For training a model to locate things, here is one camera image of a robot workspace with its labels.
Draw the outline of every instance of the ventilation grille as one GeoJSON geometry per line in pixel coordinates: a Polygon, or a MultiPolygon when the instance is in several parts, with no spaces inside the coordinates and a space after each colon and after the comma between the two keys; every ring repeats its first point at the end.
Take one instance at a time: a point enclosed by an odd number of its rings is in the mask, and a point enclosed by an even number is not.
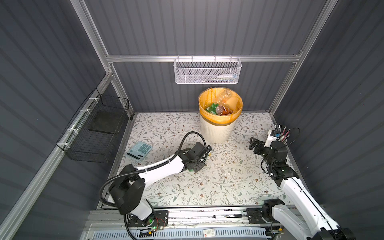
{"type": "MultiPolygon", "coordinates": [[[[152,237],[139,238],[138,230],[131,230],[137,239],[203,239],[203,230],[207,228],[191,228],[191,229],[165,229],[155,232],[152,237]]],[[[253,237],[258,239],[268,239],[270,236],[265,235],[265,229],[259,227],[217,227],[215,229],[215,237],[253,237]]],[[[93,240],[128,240],[131,239],[125,230],[115,231],[95,231],[93,240]]]]}

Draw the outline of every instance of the red wire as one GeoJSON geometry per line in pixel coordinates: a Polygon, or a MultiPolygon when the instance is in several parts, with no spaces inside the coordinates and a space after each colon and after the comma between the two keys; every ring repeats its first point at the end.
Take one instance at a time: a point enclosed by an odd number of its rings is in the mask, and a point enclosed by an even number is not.
{"type": "Polygon", "coordinates": [[[157,227],[156,227],[156,230],[155,232],[157,231],[157,229],[159,228],[159,220],[157,219],[157,217],[155,217],[155,219],[157,220],[157,227]]]}
{"type": "MultiPolygon", "coordinates": [[[[162,219],[160,219],[160,220],[162,220],[162,219]]],[[[164,220],[162,220],[163,221],[163,223],[164,223],[164,227],[166,226],[166,222],[164,222],[164,220]]]]}

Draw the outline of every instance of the calculator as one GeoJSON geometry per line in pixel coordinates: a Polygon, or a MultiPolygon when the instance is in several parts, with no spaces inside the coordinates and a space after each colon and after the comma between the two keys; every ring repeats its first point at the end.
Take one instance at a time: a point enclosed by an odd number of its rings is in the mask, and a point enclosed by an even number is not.
{"type": "Polygon", "coordinates": [[[132,159],[141,160],[144,159],[145,156],[152,149],[151,145],[148,145],[142,141],[138,141],[128,152],[126,152],[126,156],[132,159]]]}

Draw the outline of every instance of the white wire basket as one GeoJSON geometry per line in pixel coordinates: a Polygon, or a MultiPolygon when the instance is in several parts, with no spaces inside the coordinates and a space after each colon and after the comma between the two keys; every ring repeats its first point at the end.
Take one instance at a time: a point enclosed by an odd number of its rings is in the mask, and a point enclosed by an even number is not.
{"type": "Polygon", "coordinates": [[[175,58],[173,62],[177,84],[236,84],[241,66],[239,58],[175,58]]]}

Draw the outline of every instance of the black wire basket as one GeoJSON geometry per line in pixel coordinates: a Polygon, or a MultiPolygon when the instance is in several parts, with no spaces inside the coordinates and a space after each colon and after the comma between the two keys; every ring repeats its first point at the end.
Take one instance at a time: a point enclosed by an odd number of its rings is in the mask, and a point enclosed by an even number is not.
{"type": "Polygon", "coordinates": [[[128,110],[128,99],[99,94],[66,143],[56,144],[72,160],[113,162],[129,121],[128,110]]]}

